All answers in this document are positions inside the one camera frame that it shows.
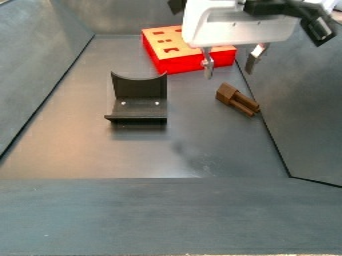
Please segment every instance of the black holder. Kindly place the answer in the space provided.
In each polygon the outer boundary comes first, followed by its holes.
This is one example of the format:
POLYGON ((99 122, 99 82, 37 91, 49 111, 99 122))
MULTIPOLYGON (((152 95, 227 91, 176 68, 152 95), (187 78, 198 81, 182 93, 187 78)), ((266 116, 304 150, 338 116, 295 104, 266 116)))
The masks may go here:
POLYGON ((167 122, 167 74, 151 79, 129 79, 111 72, 115 91, 112 122, 167 122))

